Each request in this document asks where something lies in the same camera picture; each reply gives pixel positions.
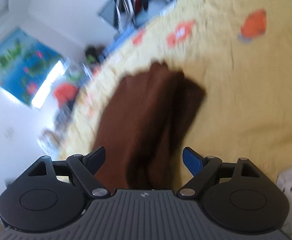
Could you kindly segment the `brown knit sweater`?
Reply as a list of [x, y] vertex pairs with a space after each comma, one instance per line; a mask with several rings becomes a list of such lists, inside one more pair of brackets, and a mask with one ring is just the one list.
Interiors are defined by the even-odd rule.
[[107, 104], [94, 146], [105, 148], [96, 177], [109, 191], [171, 187], [170, 161], [206, 92], [165, 62], [121, 79]]

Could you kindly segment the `orange plastic bag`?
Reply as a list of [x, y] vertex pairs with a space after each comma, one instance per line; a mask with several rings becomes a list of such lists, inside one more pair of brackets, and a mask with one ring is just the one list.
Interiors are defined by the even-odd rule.
[[72, 83], [62, 83], [58, 85], [53, 91], [53, 97], [57, 100], [58, 107], [61, 108], [67, 102], [76, 98], [79, 89]]

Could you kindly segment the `black bag on floor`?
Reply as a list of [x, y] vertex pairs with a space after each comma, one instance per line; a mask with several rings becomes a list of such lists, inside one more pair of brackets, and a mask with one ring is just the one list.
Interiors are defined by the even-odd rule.
[[98, 45], [98, 46], [88, 45], [85, 48], [86, 62], [88, 64], [101, 63], [104, 60], [104, 55], [103, 55], [104, 49], [105, 47], [102, 45]]

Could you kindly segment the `yellow patterned bed quilt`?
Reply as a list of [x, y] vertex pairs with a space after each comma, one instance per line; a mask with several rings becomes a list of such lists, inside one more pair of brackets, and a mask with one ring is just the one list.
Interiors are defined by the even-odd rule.
[[89, 152], [119, 80], [152, 61], [206, 90], [183, 146], [225, 161], [247, 157], [275, 183], [292, 166], [292, 0], [177, 0], [82, 88], [60, 159]]

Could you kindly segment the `blue quilted blanket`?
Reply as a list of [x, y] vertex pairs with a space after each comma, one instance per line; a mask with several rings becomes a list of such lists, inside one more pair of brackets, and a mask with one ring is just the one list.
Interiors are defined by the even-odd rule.
[[107, 58], [113, 51], [120, 47], [128, 38], [137, 33], [137, 28], [134, 25], [129, 25], [122, 32], [118, 33], [114, 40], [108, 44], [101, 52], [103, 58]]

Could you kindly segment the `grey framed panel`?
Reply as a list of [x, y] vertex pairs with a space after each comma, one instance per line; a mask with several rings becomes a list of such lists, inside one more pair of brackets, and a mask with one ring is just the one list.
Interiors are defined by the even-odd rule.
[[114, 0], [107, 0], [98, 11], [98, 16], [113, 29], [118, 30], [118, 15]]

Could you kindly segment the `lotus flower wall poster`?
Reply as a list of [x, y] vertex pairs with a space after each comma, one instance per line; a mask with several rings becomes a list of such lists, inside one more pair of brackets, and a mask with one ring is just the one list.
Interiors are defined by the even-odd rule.
[[0, 44], [0, 87], [30, 107], [43, 106], [53, 83], [66, 69], [61, 54], [22, 29], [14, 30]]

